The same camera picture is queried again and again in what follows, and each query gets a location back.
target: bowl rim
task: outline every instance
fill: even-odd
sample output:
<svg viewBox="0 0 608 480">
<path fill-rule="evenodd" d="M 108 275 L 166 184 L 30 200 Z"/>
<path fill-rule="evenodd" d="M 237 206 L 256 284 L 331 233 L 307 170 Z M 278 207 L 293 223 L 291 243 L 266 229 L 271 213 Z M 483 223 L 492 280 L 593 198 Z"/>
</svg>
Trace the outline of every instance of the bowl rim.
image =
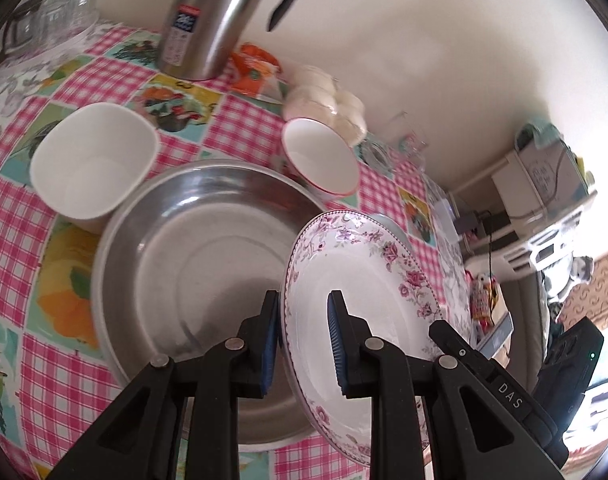
<svg viewBox="0 0 608 480">
<path fill-rule="evenodd" d="M 289 150 L 286 147 L 286 143 L 284 142 L 284 136 L 285 136 L 284 134 L 286 132 L 287 126 L 289 126 L 289 124 L 292 123 L 292 122 L 294 122 L 294 121 L 311 121 L 313 123 L 321 124 L 322 126 L 324 126 L 325 128 L 327 128 L 329 131 L 331 131 L 332 133 L 334 133 L 335 136 L 337 136 L 341 140 L 341 142 L 346 147 L 346 149 L 349 150 L 349 152 L 352 155 L 352 159 L 354 160 L 355 168 L 357 170 L 357 179 L 356 179 L 357 182 L 356 182 L 355 186 L 353 187 L 353 189 L 351 189 L 350 192 L 338 192 L 338 191 L 331 191 L 331 190 L 328 190 L 328 189 L 324 189 L 324 187 L 321 187 L 321 186 L 319 186 L 319 184 L 314 183 L 308 176 L 306 176 L 298 168 L 298 166 L 295 164 L 295 162 L 293 162 L 292 158 L 289 155 Z M 279 142 L 281 144 L 282 151 L 284 152 L 284 156 L 286 157 L 286 159 L 289 162 L 289 164 L 291 166 L 293 166 L 293 168 L 295 168 L 297 170 L 297 172 L 306 181 L 307 184 L 310 184 L 315 189 L 318 189 L 319 191 L 322 191 L 322 192 L 324 192 L 326 194 L 333 195 L 333 196 L 338 196 L 338 197 L 345 197 L 345 196 L 353 195 L 359 189 L 359 180 L 360 180 L 360 176 L 361 176 L 361 170 L 359 168 L 359 161 L 357 160 L 357 156 L 355 155 L 355 152 L 353 152 L 353 149 L 341 138 L 341 135 L 338 134 L 334 129 L 332 129 L 327 124 L 324 124 L 324 123 L 322 123 L 320 121 L 317 121 L 315 119 L 310 119 L 308 117 L 293 117 L 292 119 L 286 121 L 284 123 L 284 125 L 282 126 L 282 128 L 281 128 L 281 135 L 279 136 Z"/>
<path fill-rule="evenodd" d="M 263 166 L 258 166 L 257 164 L 252 164 L 251 162 L 227 158 L 210 158 L 176 166 L 170 170 L 164 171 L 164 173 L 154 176 L 139 186 L 126 198 L 126 200 L 124 200 L 124 202 L 119 205 L 113 216 L 108 221 L 108 224 L 101 235 L 97 250 L 95 251 L 95 258 L 92 264 L 92 273 L 90 275 L 90 312 L 92 314 L 92 322 L 95 326 L 95 333 L 97 334 L 100 349 L 108 368 L 116 378 L 117 382 L 122 386 L 128 384 L 129 379 L 126 372 L 122 370 L 121 365 L 119 364 L 117 355 L 114 351 L 112 343 L 110 342 L 110 337 L 108 337 L 108 328 L 103 317 L 104 306 L 101 285 L 103 283 L 104 267 L 108 254 L 110 253 L 112 242 L 124 218 L 130 214 L 137 203 L 140 202 L 140 200 L 142 200 L 143 197 L 145 197 L 145 195 L 148 194 L 152 189 L 161 186 L 167 180 L 175 178 L 180 174 L 190 173 L 191 171 L 199 171 L 212 166 L 241 168 L 242 170 L 259 171 L 260 173 L 267 174 L 268 176 L 277 178 L 278 180 L 298 190 L 319 208 L 320 214 L 327 211 L 326 206 L 321 202 L 321 200 L 319 200 L 318 197 L 313 195 L 309 190 L 300 186 L 295 181 L 285 177 L 277 171 L 271 170 L 270 168 L 265 168 Z"/>
<path fill-rule="evenodd" d="M 69 214 L 66 211 L 62 211 L 61 207 L 55 207 L 52 205 L 53 203 L 50 200 L 50 197 L 47 197 L 48 194 L 44 193 L 44 188 L 41 187 L 41 184 L 39 184 L 39 179 L 38 178 L 35 179 L 35 176 L 34 176 L 35 161 L 39 160 L 39 157 L 40 157 L 39 153 L 42 154 L 41 157 L 44 156 L 43 155 L 44 150 L 42 150 L 43 146 L 48 148 L 50 146 L 50 144 L 52 144 L 53 142 L 57 142 L 57 140 L 58 140 L 57 137 L 64 135 L 62 133 L 62 130 L 64 129 L 62 127 L 62 124 L 66 121 L 66 119 L 69 119 L 73 116 L 81 116 L 81 115 L 83 115 L 84 110 L 86 110 L 85 113 L 88 113 L 88 108 L 97 108 L 98 107 L 97 105 L 101 105 L 101 107 L 103 107 L 103 108 L 105 108 L 105 107 L 114 108 L 114 109 L 119 108 L 120 113 L 125 112 L 127 115 L 130 115 L 133 118 L 136 117 L 137 120 L 140 121 L 142 126 L 146 128 L 148 133 L 151 134 L 151 138 L 152 138 L 153 144 L 154 144 L 154 150 L 151 150 L 150 157 L 146 161 L 146 164 L 142 165 L 142 169 L 136 174 L 135 178 L 133 178 L 130 186 L 128 186 L 126 188 L 126 190 L 119 196 L 119 198 L 117 200 L 114 200 L 107 207 L 98 209 L 97 212 L 95 212 L 91 216 L 74 216 L 74 215 Z M 50 130 L 48 135 L 44 138 L 44 140 L 41 142 L 41 144 L 37 147 L 37 150 L 35 150 L 35 154 L 33 155 L 30 165 L 28 167 L 28 176 L 30 177 L 30 184 L 33 186 L 33 189 L 35 190 L 35 192 L 37 192 L 37 195 L 39 195 L 40 199 L 42 199 L 43 202 L 48 207 L 50 207 L 53 211 L 55 211 L 56 213 L 58 213 L 60 215 L 66 216 L 72 220 L 95 220 L 98 218 L 102 218 L 103 216 L 109 214 L 111 211 L 115 210 L 119 206 L 119 204 L 121 204 L 133 192 L 133 190 L 137 186 L 139 186 L 139 184 L 141 184 L 141 182 L 143 181 L 143 179 L 145 179 L 146 175 L 148 174 L 148 172 L 152 168 L 153 164 L 155 163 L 155 160 L 157 159 L 157 155 L 159 154 L 161 145 L 162 145 L 161 138 L 160 138 L 160 135 L 159 135 L 159 132 L 157 131 L 157 129 L 151 123 L 146 121 L 145 118 L 143 118 L 141 115 L 134 112 L 130 108 L 126 108 L 125 106 L 121 106 L 121 105 L 118 105 L 115 103 L 107 103 L 107 102 L 91 103 L 91 104 L 85 105 L 81 108 L 78 108 L 77 110 L 72 112 L 69 116 L 66 116 L 64 119 L 62 119 L 59 124 L 57 124 L 55 127 L 53 127 L 52 130 Z"/>
</svg>

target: white plate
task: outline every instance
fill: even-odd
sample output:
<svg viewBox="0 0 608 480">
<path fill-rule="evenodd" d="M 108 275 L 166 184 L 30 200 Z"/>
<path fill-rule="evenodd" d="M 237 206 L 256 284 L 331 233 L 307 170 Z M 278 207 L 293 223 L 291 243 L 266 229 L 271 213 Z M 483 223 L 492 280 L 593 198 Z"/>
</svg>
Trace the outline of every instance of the white plate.
<svg viewBox="0 0 608 480">
<path fill-rule="evenodd" d="M 351 460 L 370 463 L 370 399 L 346 399 L 337 384 L 326 305 L 341 290 L 353 316 L 407 355 L 440 354 L 428 337 L 444 319 L 427 278 L 402 242 L 366 215 L 330 211 L 300 232 L 281 295 L 289 380 L 315 428 Z M 428 436 L 418 399 L 423 446 Z"/>
</svg>

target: pink floral pattern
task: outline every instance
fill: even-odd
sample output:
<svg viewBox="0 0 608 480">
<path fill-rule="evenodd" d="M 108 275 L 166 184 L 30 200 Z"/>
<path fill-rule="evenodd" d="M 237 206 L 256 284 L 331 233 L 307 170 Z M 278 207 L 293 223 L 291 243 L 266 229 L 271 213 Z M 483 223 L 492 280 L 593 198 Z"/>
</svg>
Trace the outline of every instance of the pink floral pattern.
<svg viewBox="0 0 608 480">
<path fill-rule="evenodd" d="M 382 247 L 382 257 L 386 260 L 386 270 L 391 272 L 391 265 L 397 259 L 397 245 L 394 242 L 386 242 Z"/>
<path fill-rule="evenodd" d="M 425 283 L 426 277 L 418 270 L 411 270 L 406 273 L 406 281 L 411 286 L 422 286 Z"/>
<path fill-rule="evenodd" d="M 370 431 L 346 433 L 351 429 L 333 419 L 333 414 L 319 404 L 319 400 L 302 391 L 301 382 L 297 378 L 298 370 L 293 364 L 291 345 L 293 334 L 289 332 L 292 322 L 290 311 L 289 289 L 305 272 L 308 262 L 317 254 L 330 249 L 348 248 L 355 244 L 363 244 L 368 251 L 366 256 L 378 258 L 385 272 L 390 273 L 395 280 L 396 287 L 402 301 L 409 303 L 411 312 L 417 313 L 417 319 L 426 326 L 436 319 L 444 319 L 442 309 L 437 304 L 431 285 L 417 261 L 409 254 L 402 243 L 385 227 L 380 226 L 369 217 L 353 211 L 330 211 L 313 219 L 300 233 L 287 267 L 285 291 L 282 295 L 281 316 L 282 327 L 287 350 L 287 358 L 295 379 L 299 386 L 296 391 L 308 409 L 308 415 L 313 425 L 338 450 L 352 460 L 368 465 L 370 463 Z M 437 354 L 436 346 L 426 335 L 426 342 L 421 347 L 421 356 L 432 359 Z M 421 440 L 427 446 L 428 436 L 423 418 L 423 409 L 418 407 L 418 415 L 423 424 L 420 427 Z"/>
</svg>

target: table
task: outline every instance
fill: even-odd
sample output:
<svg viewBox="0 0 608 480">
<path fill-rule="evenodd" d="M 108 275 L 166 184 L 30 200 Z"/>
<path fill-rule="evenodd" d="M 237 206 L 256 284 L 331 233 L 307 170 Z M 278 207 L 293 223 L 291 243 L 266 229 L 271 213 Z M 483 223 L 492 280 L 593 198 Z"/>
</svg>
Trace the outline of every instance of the table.
<svg viewBox="0 0 608 480">
<path fill-rule="evenodd" d="M 85 52 L 0 85 L 0 445 L 28 478 L 43 478 L 120 391 L 90 318 L 98 237 L 56 218 L 30 186 L 27 170 L 39 130 L 93 102 L 126 105 L 159 128 L 161 150 L 149 177 L 222 156 L 268 166 L 277 148 L 279 106 L 230 94 L 232 66 L 199 84 L 160 74 L 154 68 L 158 40 L 145 30 L 104 23 Z M 152 115 L 160 104 L 173 112 Z M 360 159 L 359 191 L 328 206 L 397 221 L 410 234 L 446 319 L 468 340 L 462 256 L 432 214 L 433 203 L 445 195 L 401 155 L 392 157 L 398 166 L 389 175 Z M 413 224 L 418 209 L 431 219 L 429 236 L 423 232 L 427 241 Z M 365 471 L 316 435 L 271 452 L 242 453 L 241 475 L 340 480 L 362 478 Z"/>
</svg>

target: white bowl with red rim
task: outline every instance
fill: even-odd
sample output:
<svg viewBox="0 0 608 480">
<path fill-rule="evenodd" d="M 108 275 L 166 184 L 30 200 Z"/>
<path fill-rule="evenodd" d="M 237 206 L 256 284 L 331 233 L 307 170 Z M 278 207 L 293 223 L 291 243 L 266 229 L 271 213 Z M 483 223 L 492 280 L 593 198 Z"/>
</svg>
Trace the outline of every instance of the white bowl with red rim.
<svg viewBox="0 0 608 480">
<path fill-rule="evenodd" d="M 281 154 L 295 180 L 324 202 L 350 196 L 359 186 L 353 150 L 331 128 L 313 119 L 295 118 L 281 131 Z"/>
</svg>

